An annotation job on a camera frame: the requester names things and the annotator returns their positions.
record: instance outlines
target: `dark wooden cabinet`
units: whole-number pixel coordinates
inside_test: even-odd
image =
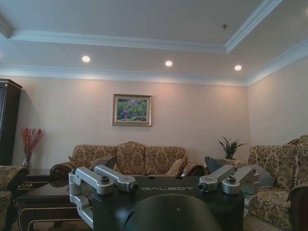
[[[0,78],[0,165],[11,165],[22,86]]]

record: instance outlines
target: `recessed ceiling light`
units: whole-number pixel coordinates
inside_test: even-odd
[[[166,65],[166,66],[172,66],[172,64],[173,64],[173,63],[172,63],[170,60],[168,60],[168,61],[165,62],[165,65]]]
[[[240,71],[240,70],[242,69],[242,66],[237,65],[237,66],[234,67],[234,69],[235,69],[236,71]]]
[[[91,61],[91,58],[88,57],[87,55],[84,55],[84,56],[82,57],[82,61],[84,61],[85,63],[88,63],[88,62]]]

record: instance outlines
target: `green plant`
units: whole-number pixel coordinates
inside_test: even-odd
[[[226,157],[225,157],[226,159],[233,159],[233,155],[236,153],[238,147],[247,144],[247,143],[239,143],[238,144],[238,141],[240,140],[239,138],[236,139],[233,142],[230,142],[231,139],[227,139],[224,136],[223,136],[223,139],[225,140],[225,143],[223,143],[221,141],[219,141],[219,143],[226,153]]]

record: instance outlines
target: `ceiling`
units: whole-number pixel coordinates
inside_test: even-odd
[[[308,55],[307,0],[0,0],[0,15],[6,76],[246,85]]]

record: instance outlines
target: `sofa armrest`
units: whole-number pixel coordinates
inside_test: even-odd
[[[21,166],[0,166],[0,191],[10,191],[17,197],[18,186],[26,180],[28,170]]]
[[[205,166],[195,163],[187,163],[187,165],[184,167],[183,170],[184,176],[190,177],[190,176],[204,176],[205,175]]]
[[[75,166],[71,162],[54,165],[50,169],[50,184],[53,187],[63,187],[68,184],[68,174]]]
[[[303,183],[292,188],[289,192],[289,200],[291,200],[293,230],[308,230],[308,183]]]

